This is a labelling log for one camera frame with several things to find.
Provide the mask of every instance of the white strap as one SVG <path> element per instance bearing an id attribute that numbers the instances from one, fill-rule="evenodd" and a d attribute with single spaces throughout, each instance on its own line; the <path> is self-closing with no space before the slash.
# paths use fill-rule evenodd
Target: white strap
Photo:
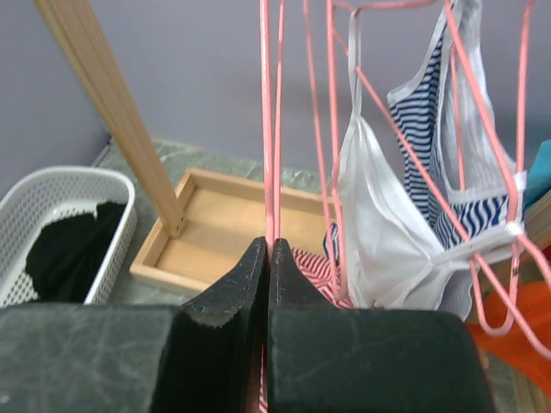
<path id="1" fill-rule="evenodd" d="M 362 30 L 360 28 L 359 13 L 350 14 L 348 36 L 348 74 L 350 93 L 352 95 L 352 114 L 362 112 L 362 82 L 356 73 L 356 67 L 362 66 Z"/>
<path id="2" fill-rule="evenodd" d="M 443 253 L 434 257 L 432 262 L 435 266 L 443 265 L 446 262 L 460 261 L 466 262 L 473 256 L 474 252 L 480 252 L 487 261 L 496 262 L 492 259 L 496 253 L 499 253 L 499 247 L 509 247 L 517 240 L 517 237 L 524 234 L 524 228 L 516 222 L 509 222 L 505 225 L 497 225 L 481 232 L 464 243 L 456 245 L 454 248 L 445 250 Z"/>

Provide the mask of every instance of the red and white striped fabric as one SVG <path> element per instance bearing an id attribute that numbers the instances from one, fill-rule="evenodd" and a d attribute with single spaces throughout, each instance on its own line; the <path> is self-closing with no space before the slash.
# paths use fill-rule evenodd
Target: red and white striped fabric
<path id="1" fill-rule="evenodd" d="M 335 306 L 340 308 L 353 308 L 352 302 L 346 299 L 337 302 L 331 290 L 331 263 L 324 256 L 317 256 L 310 252 L 292 248 L 293 258 L 298 269 L 305 277 Z M 263 391 L 264 371 L 260 372 L 260 404 L 259 413 L 268 413 L 268 403 Z"/>

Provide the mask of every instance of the black cloth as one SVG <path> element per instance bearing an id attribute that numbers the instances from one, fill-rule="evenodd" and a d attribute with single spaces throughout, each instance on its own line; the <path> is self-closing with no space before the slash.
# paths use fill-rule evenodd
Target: black cloth
<path id="1" fill-rule="evenodd" d="M 97 206 L 96 217 L 84 213 L 42 229 L 25 268 L 39 301 L 84 302 L 124 208 L 123 204 L 106 202 Z"/>

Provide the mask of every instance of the marble floor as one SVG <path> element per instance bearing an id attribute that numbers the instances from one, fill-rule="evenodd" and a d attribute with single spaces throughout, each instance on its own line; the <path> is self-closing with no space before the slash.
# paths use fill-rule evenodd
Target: marble floor
<path id="1" fill-rule="evenodd" d="M 241 176 L 257 181 L 263 179 L 263 167 L 260 163 L 238 160 L 231 157 L 206 153 L 192 146 L 156 143 L 157 152 L 174 185 L 190 167 L 214 170 L 217 172 Z M 151 202 L 138 184 L 126 160 L 115 145 L 107 151 L 99 163 L 102 168 L 118 170 L 129 176 L 136 187 L 136 209 L 138 226 L 130 244 L 127 258 L 115 283 L 111 302 L 133 304 L 181 304 L 192 298 L 192 295 L 172 293 L 160 288 L 149 287 L 136 281 L 129 273 L 130 262 L 136 256 L 145 236 L 157 217 Z M 287 187 L 320 192 L 319 178 L 309 172 L 284 169 L 282 184 Z M 498 413 L 518 413 L 516 389 L 511 369 L 503 362 L 490 357 L 487 377 L 493 389 Z"/>

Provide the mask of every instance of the white fabric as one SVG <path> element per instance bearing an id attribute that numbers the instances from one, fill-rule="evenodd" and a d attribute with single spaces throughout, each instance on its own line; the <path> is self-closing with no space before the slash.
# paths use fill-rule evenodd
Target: white fabric
<path id="1" fill-rule="evenodd" d="M 480 54 L 480 0 L 457 0 L 454 14 L 462 43 L 472 66 L 480 92 L 491 116 L 492 104 L 486 90 L 484 65 Z M 472 237 L 484 231 L 506 224 L 509 195 L 490 146 L 484 127 L 474 104 L 474 99 L 463 69 L 457 58 L 458 95 L 461 103 L 461 138 L 466 189 L 459 189 L 457 140 L 455 137 L 454 94 L 451 83 L 450 47 L 451 34 L 446 28 L 444 12 L 441 13 L 429 51 L 418 74 L 405 85 L 388 94 L 388 103 L 394 120 L 400 126 L 407 141 L 421 159 L 430 177 L 447 199 L 461 224 Z M 462 239 L 448 216 L 428 189 L 417 168 L 405 151 L 407 193 L 436 233 L 445 249 L 450 249 Z M 514 163 L 508 159 L 509 168 Z M 522 195 L 526 174 L 515 176 L 517 189 Z M 517 220 L 522 224 L 522 196 Z M 502 261 L 511 256 L 509 246 L 497 246 L 486 259 Z"/>
<path id="2" fill-rule="evenodd" d="M 454 14 L 460 24 L 470 16 L 463 13 L 461 0 L 455 4 Z M 441 15 L 432 45 L 442 46 L 444 29 L 445 17 Z M 353 13 L 349 36 L 352 114 L 338 177 L 350 299 L 357 307 L 443 310 L 465 319 L 472 305 L 467 259 L 474 250 L 488 254 L 496 246 L 510 243 L 522 228 L 515 224 L 491 227 L 467 243 L 444 248 L 361 116 L 362 86 L 356 74 L 360 42 L 359 20 Z M 435 60 L 435 53 L 430 51 L 427 56 Z M 420 73 L 419 82 L 425 69 Z M 408 97 L 404 90 L 399 94 L 402 99 Z"/>

